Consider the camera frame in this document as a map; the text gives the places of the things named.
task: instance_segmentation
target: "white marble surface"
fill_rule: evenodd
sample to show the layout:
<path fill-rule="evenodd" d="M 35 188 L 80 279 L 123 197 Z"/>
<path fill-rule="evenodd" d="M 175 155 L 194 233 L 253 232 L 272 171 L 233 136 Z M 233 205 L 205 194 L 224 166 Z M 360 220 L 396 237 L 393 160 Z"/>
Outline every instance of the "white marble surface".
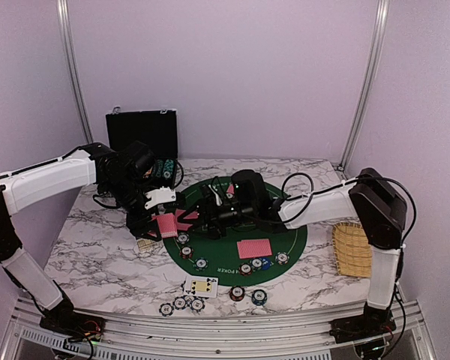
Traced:
<path fill-rule="evenodd" d="M 339 182 L 324 160 L 181 160 L 185 178 L 181 188 L 213 176 L 231 175 L 240 169 L 259 171 L 264 179 L 280 187 L 291 173 L 302 171 L 313 177 L 316 189 Z M 305 178 L 296 177 L 287 189 L 307 191 Z M 125 213 L 107 210 L 92 201 L 95 186 L 85 187 L 65 222 L 46 273 L 55 279 L 78 308 L 124 314 L 159 315 L 164 302 L 182 295 L 186 273 L 165 247 L 149 253 L 138 251 L 135 238 L 125 227 Z M 217 298 L 206 299 L 199 314 L 176 310 L 173 317 L 224 317 L 246 314 L 274 314 L 365 300 L 368 279 L 338 276 L 332 248 L 332 226 L 317 223 L 308 227 L 308 240 L 300 260 L 284 275 L 247 288 L 240 302 L 230 299 L 229 287 L 219 286 Z M 264 289 L 264 307 L 251 303 L 254 289 Z"/>

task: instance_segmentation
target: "poker mat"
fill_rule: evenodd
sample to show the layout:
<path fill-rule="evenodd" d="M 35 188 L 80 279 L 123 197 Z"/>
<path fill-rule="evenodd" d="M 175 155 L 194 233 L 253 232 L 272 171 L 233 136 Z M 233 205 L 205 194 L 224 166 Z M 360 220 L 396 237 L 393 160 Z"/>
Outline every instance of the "poker mat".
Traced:
<path fill-rule="evenodd" d="M 201 197 L 200 186 L 211 184 L 211 182 L 211 179 L 200 181 L 182 191 L 186 197 L 187 208 Z M 218 193 L 221 192 L 219 186 L 228 189 L 230 184 L 230 177 L 219 177 L 213 182 L 214 189 Z M 265 187 L 272 197 L 281 195 L 280 189 L 275 186 L 265 183 Z M 218 283 L 224 286 L 246 287 L 270 281 L 288 271 L 303 253 L 307 244 L 307 234 L 306 226 L 279 234 L 270 234 L 256 229 L 253 224 L 247 224 L 227 229 L 226 236 L 218 240 L 211 240 L 190 231 L 188 233 L 190 240 L 187 244 L 179 244 L 177 238 L 166 238 L 163 243 L 175 263 L 188 274 L 218 278 Z M 251 264 L 253 259 L 240 259 L 237 248 L 237 242 L 245 239 L 270 239 L 272 252 L 271 256 L 261 258 L 261 268 L 255 268 L 246 276 L 241 274 L 239 269 L 244 263 Z M 184 246 L 193 249 L 193 256 L 190 259 L 182 259 L 180 256 L 180 250 Z M 281 265 L 282 261 L 276 259 L 278 253 L 287 254 L 288 262 Z M 196 267 L 195 263 L 198 259 L 206 260 L 206 268 Z"/>

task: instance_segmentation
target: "wicker basket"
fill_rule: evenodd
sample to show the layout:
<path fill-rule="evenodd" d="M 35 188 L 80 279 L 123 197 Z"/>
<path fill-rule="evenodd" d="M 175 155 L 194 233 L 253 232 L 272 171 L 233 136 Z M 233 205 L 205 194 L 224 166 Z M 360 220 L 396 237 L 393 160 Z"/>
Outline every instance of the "wicker basket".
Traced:
<path fill-rule="evenodd" d="M 369 278 L 372 252 L 362 225 L 337 223 L 332 231 L 333 248 L 339 275 Z"/>

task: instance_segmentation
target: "white wall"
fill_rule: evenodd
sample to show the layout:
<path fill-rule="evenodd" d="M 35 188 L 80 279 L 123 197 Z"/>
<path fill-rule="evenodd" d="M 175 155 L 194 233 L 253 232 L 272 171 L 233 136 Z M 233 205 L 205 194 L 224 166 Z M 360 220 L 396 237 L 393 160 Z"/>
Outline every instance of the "white wall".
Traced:
<path fill-rule="evenodd" d="M 56 1 L 0 0 L 0 172 L 62 155 L 83 142 Z M 75 196 L 71 192 L 45 200 L 12 219 L 41 265 Z M 0 344 L 17 293 L 0 268 Z"/>
<path fill-rule="evenodd" d="M 450 359 L 450 1 L 393 1 L 350 174 L 376 167 L 418 206 L 402 285 Z"/>
<path fill-rule="evenodd" d="M 181 156 L 338 161 L 377 1 L 80 0 L 70 23 L 91 129 L 178 109 Z"/>

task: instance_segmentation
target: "vertical metal post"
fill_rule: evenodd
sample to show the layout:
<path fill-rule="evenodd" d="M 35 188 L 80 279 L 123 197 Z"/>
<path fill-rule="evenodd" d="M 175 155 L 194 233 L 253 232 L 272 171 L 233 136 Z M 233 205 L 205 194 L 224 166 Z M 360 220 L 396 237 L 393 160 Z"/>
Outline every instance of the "vertical metal post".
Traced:
<path fill-rule="evenodd" d="M 380 54 L 383 47 L 383 38 L 385 36 L 385 27 L 387 16 L 389 15 L 389 0 L 379 0 L 376 9 L 375 27 L 373 29 L 372 44 L 370 55 L 368 56 L 367 71 L 365 73 L 364 83 L 361 88 L 360 98 L 358 100 L 355 118 L 353 119 L 352 128 L 350 130 L 345 149 L 343 150 L 339 168 L 346 171 L 359 138 L 360 128 L 365 117 L 367 109 L 368 97 L 370 95 L 372 85 L 374 84 L 377 68 L 380 60 Z"/>
<path fill-rule="evenodd" d="M 77 70 L 77 62 L 75 60 L 74 42 L 72 41 L 72 33 L 70 20 L 68 19 L 68 0 L 57 0 L 58 21 L 60 23 L 61 39 L 65 52 L 65 60 L 67 62 L 68 74 L 75 97 L 75 104 L 78 110 L 80 124 L 82 125 L 85 141 L 93 143 L 92 131 L 90 130 L 89 117 L 87 116 L 85 102 L 83 100 L 82 90 Z"/>

